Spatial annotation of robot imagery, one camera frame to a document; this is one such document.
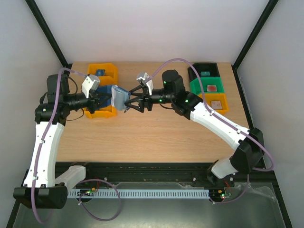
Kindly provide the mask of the blue leather card holder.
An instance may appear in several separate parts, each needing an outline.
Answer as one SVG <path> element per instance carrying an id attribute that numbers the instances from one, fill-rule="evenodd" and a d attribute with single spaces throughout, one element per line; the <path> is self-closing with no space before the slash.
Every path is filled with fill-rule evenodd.
<path id="1" fill-rule="evenodd" d="M 96 89 L 96 92 L 111 93 L 111 106 L 116 108 L 118 111 L 125 111 L 126 107 L 124 103 L 129 100 L 131 96 L 129 91 L 117 85 L 99 86 Z"/>

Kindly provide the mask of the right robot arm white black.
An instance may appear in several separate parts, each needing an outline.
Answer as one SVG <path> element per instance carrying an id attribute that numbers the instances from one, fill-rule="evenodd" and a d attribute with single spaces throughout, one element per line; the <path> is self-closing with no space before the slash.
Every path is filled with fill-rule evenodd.
<path id="1" fill-rule="evenodd" d="M 207 174 L 210 185 L 218 186 L 230 174 L 249 174 L 255 168 L 264 154 L 261 130 L 240 126 L 204 104 L 198 95 L 186 91 L 182 76 L 176 70 L 162 74 L 161 89 L 154 89 L 151 81 L 145 82 L 147 78 L 147 73 L 138 75 L 140 84 L 130 91 L 134 98 L 124 102 L 127 108 L 142 113 L 145 109 L 151 111 L 154 104 L 171 104 L 175 113 L 206 127 L 234 150 L 230 157 L 213 163 Z"/>

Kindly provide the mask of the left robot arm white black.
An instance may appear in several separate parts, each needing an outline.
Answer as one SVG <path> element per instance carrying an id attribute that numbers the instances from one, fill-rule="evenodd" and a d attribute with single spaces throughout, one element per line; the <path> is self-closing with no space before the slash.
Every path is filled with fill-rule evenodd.
<path id="1" fill-rule="evenodd" d="M 36 141 L 28 174 L 21 187 L 14 189 L 13 197 L 27 208 L 61 209 L 68 192 L 85 178 L 86 169 L 76 165 L 55 177 L 59 141 L 71 111 L 97 111 L 111 98 L 110 94 L 96 91 L 100 84 L 97 76 L 87 75 L 81 92 L 70 93 L 70 77 L 51 75 L 47 78 L 47 92 L 35 110 Z"/>

